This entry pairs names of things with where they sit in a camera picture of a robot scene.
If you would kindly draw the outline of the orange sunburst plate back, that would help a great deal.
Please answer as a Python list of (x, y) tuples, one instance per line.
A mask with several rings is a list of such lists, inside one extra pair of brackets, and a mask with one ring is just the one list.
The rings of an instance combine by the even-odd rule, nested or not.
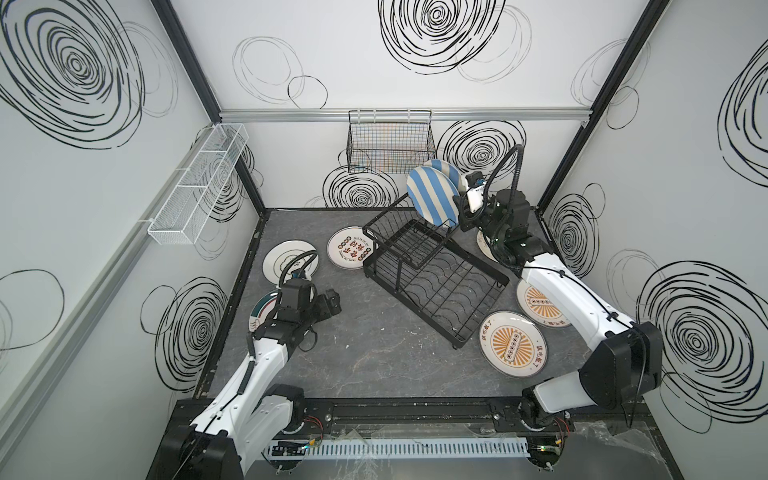
[(523, 312), (539, 325), (551, 328), (565, 328), (571, 325), (562, 312), (528, 282), (519, 281), (516, 295)]

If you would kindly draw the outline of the orange sunburst plate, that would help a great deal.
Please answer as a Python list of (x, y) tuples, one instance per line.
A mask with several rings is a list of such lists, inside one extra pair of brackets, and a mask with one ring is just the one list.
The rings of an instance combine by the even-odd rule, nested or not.
[(492, 367), (515, 378), (539, 374), (548, 359), (542, 332), (532, 321), (512, 311), (488, 315), (479, 329), (479, 344)]
[(571, 325), (562, 312), (528, 282), (519, 281), (516, 295), (523, 312), (539, 325), (551, 328), (565, 328)]

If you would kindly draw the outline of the blue striped plate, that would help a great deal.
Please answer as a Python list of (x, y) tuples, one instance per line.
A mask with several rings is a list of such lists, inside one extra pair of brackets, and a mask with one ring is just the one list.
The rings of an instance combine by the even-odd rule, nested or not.
[(457, 188), (460, 194), (463, 194), (468, 189), (468, 184), (465, 176), (452, 164), (438, 159), (432, 159), (423, 164), (424, 167), (433, 168), (443, 173), (451, 183)]
[(453, 200), (457, 187), (442, 172), (428, 166), (414, 168), (406, 180), (408, 196), (416, 211), (437, 227), (456, 227), (458, 208)]

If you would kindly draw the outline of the white plate red characters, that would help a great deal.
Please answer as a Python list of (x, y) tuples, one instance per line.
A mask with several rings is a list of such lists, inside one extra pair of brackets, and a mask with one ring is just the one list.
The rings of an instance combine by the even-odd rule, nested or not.
[(363, 268), (363, 262), (374, 252), (373, 240), (360, 226), (348, 226), (335, 232), (327, 243), (330, 262), (344, 270)]

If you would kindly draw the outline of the cream plate with cat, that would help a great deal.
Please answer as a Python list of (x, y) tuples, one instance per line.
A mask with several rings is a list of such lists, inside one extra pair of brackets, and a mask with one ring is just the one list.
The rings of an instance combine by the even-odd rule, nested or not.
[(476, 234), (476, 243), (477, 243), (477, 246), (480, 249), (481, 253), (486, 258), (488, 258), (489, 260), (491, 260), (493, 262), (496, 261), (495, 257), (493, 256), (493, 254), (492, 254), (492, 252), (491, 252), (491, 250), (490, 250), (490, 248), (489, 248), (489, 246), (488, 246), (488, 244), (487, 244), (487, 242), (485, 240), (485, 237), (484, 237), (483, 233), (480, 230), (478, 230), (477, 234)]

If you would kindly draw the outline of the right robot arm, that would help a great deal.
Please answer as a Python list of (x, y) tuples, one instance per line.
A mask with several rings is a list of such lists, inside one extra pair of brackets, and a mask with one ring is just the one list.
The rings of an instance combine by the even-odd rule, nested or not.
[(586, 286), (549, 240), (530, 233), (530, 206), (518, 184), (493, 194), (495, 178), (479, 171), (460, 178), (454, 202), (461, 229), (481, 231), (494, 259), (551, 301), (590, 350), (578, 370), (524, 389), (518, 407), (522, 424), (541, 431), (571, 409), (637, 407), (662, 384), (659, 328), (617, 311)]

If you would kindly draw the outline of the white mesh wall shelf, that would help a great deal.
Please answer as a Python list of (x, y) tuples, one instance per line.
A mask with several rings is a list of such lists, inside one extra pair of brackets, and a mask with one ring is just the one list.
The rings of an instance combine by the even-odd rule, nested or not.
[(198, 241), (248, 138), (240, 123), (218, 123), (202, 130), (190, 162), (148, 227), (153, 240), (163, 246)]

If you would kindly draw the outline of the orange sunburst plate front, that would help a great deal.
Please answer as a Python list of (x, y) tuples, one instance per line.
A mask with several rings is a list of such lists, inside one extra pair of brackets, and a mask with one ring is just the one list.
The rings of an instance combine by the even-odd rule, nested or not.
[(532, 321), (512, 311), (488, 315), (479, 329), (479, 344), (492, 367), (515, 378), (539, 374), (548, 359), (542, 332)]

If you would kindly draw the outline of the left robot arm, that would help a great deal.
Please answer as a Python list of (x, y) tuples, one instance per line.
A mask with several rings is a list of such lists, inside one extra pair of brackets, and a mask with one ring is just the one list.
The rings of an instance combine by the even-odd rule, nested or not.
[(189, 424), (166, 432), (149, 478), (242, 479), (276, 435), (302, 427), (302, 389), (274, 379), (315, 325), (341, 311), (339, 294), (319, 292), (306, 276), (316, 257), (309, 250), (283, 268), (276, 305), (251, 332), (239, 367)]

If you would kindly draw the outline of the white plate green outline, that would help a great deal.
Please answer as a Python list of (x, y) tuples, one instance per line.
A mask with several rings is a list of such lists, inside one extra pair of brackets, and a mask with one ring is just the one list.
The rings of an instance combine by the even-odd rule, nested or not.
[[(282, 273), (285, 266), (298, 255), (310, 250), (315, 250), (314, 246), (304, 240), (288, 240), (278, 244), (266, 254), (262, 262), (262, 272), (264, 277), (268, 282), (277, 286), (279, 282), (278, 275)], [(290, 274), (293, 270), (301, 268), (307, 262), (308, 257), (301, 259), (288, 273)], [(305, 269), (306, 277), (309, 280), (312, 279), (318, 266), (319, 254), (318, 257), (310, 262), (309, 266)]]

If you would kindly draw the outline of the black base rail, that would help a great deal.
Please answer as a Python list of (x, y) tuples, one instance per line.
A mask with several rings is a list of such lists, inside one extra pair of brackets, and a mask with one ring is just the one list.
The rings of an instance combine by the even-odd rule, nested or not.
[[(277, 435), (340, 435), (342, 427), (365, 425), (472, 424), (490, 426), (493, 431), (507, 433), (527, 431), (521, 422), (523, 397), (415, 397), (415, 398), (307, 398), (300, 397), (298, 407), (289, 414), (287, 427)], [(180, 400), (176, 403), (165, 428), (168, 432), (189, 424), (209, 406), (211, 399)], [(629, 406), (606, 410), (597, 406), (569, 409), (557, 414), (569, 427), (574, 423), (605, 421), (619, 428), (631, 428), (652, 420), (647, 406)]]

